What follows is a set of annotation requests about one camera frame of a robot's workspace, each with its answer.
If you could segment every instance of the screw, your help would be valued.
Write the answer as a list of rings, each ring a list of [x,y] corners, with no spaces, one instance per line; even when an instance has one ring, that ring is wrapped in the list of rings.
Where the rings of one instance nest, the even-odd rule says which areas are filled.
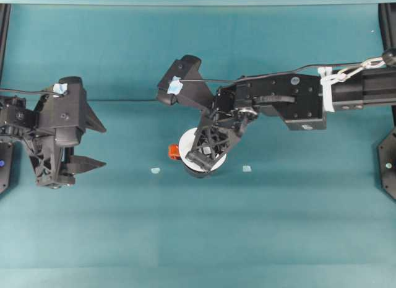
[[[22,113],[21,111],[18,111],[15,116],[17,117],[18,120],[23,120],[25,118],[24,113]]]
[[[298,85],[299,84],[299,77],[298,76],[293,76],[290,80],[290,83],[292,85]]]
[[[68,120],[69,119],[69,115],[67,113],[62,113],[61,114],[61,119]]]

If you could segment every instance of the black wire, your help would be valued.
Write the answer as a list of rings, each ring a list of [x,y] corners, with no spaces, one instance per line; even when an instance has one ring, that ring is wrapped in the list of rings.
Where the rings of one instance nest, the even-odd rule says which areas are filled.
[[[0,92],[18,93],[18,94],[25,94],[25,95],[52,94],[52,95],[57,95],[57,96],[63,96],[63,94],[58,94],[56,92],[45,91],[45,90],[41,90],[41,91],[23,91],[23,90],[0,88]]]
[[[247,77],[242,77],[240,79],[234,79],[234,80],[226,80],[226,79],[181,79],[179,81],[180,82],[218,82],[218,83],[235,84],[237,82],[253,81],[255,79],[265,79],[265,78],[273,77],[273,76],[284,76],[286,74],[297,73],[297,72],[300,72],[300,71],[303,71],[303,70],[309,69],[309,68],[359,66],[360,64],[361,63],[309,64],[309,65],[305,65],[305,66],[302,66],[302,67],[299,67],[297,69],[290,70],[290,71],[282,71],[282,72],[276,72],[276,73],[260,74],[258,76],[247,76]]]

